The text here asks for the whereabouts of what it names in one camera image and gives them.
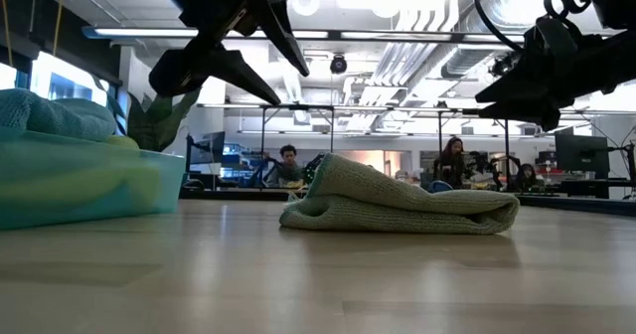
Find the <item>window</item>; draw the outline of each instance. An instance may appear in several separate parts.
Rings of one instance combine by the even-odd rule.
[[[106,106],[110,84],[41,52],[33,61],[30,90],[47,99],[83,98]]]
[[[16,87],[16,77],[18,71],[7,65],[0,64],[0,89],[11,89]]]
[[[462,126],[461,127],[462,135],[475,135],[475,129],[472,126]]]

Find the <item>person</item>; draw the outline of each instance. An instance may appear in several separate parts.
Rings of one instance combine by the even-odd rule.
[[[522,165],[521,160],[514,156],[509,156],[508,158],[514,162],[519,169],[515,181],[512,183],[513,190],[522,192],[530,191],[533,187],[541,185],[541,176],[537,175],[534,166],[528,163]]]
[[[282,163],[277,164],[267,175],[265,185],[269,188],[284,188],[290,183],[303,180],[302,168],[296,164],[296,148],[293,145],[285,145],[280,148]]]
[[[453,189],[461,189],[463,186],[462,176],[464,169],[464,143],[458,137],[448,140],[441,157],[433,163],[433,178],[440,180]]]

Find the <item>turquoise container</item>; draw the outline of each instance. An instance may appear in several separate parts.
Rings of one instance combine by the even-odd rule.
[[[0,127],[0,230],[174,213],[186,160]]]

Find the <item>table surface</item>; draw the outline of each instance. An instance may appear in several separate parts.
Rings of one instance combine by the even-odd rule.
[[[281,229],[282,204],[0,233],[3,333],[635,333],[636,222],[502,236]]]

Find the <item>cable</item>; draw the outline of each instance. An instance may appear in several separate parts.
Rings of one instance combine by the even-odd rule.
[[[576,34],[580,34],[576,26],[574,26],[573,23],[569,22],[566,19],[566,17],[569,13],[578,14],[583,12],[587,7],[589,7],[590,2],[586,2],[583,6],[578,6],[576,5],[576,1],[574,0],[560,0],[560,1],[563,4],[563,11],[558,13],[555,10],[555,7],[553,5],[553,0],[544,0],[544,7],[546,8],[546,12],[548,13],[548,16],[559,19],[572,32]],[[499,41],[501,41],[506,46],[510,47],[512,50],[519,53],[523,53],[525,51],[523,47],[512,42],[508,37],[506,37],[503,33],[501,33],[497,29],[497,27],[490,21],[490,19],[486,15],[486,12],[484,11],[483,6],[481,5],[481,0],[474,0],[474,4],[475,4],[475,10],[477,11],[477,14],[479,14],[479,17],[481,18],[486,28],[488,28],[488,31],[490,31],[495,37],[497,37]]]
[[[636,129],[636,127],[634,127],[634,126],[632,126],[632,128],[629,129],[629,131],[627,132],[627,135],[625,135],[625,137],[623,138],[623,141],[621,141],[620,147],[625,146],[625,141],[627,141],[627,138],[629,137],[629,135],[632,134],[632,132],[634,132],[635,129]]]
[[[56,34],[53,39],[53,57],[58,52],[58,37],[60,36],[60,24],[62,23],[62,10],[64,0],[58,0],[58,19],[56,21]]]
[[[578,112],[578,115],[580,115],[580,117],[585,119],[585,121],[587,121],[589,123],[589,125],[591,125],[594,129],[598,130],[598,132],[601,133],[604,137],[606,137],[607,140],[609,140],[612,144],[614,144],[614,146],[616,146],[617,148],[622,147],[622,146],[618,146],[616,141],[614,141],[612,138],[607,136],[607,134],[605,134],[603,132],[603,130],[601,130],[598,126],[596,126],[593,122],[591,122],[591,120],[589,120],[587,117],[585,117],[585,115],[583,115],[582,111],[577,110],[576,108],[574,108],[574,106],[572,106],[571,108],[574,109],[576,112]],[[629,174],[629,166],[627,165],[627,160],[625,160],[625,155],[623,154],[622,150],[619,150],[619,151],[620,151],[620,157],[621,157],[621,159],[623,159],[623,165],[625,165],[625,169],[627,169],[627,173]]]
[[[2,0],[2,11],[4,13],[4,36],[7,39],[7,51],[9,53],[9,66],[13,68],[13,53],[11,51],[11,36],[9,33],[9,9],[7,0]]]

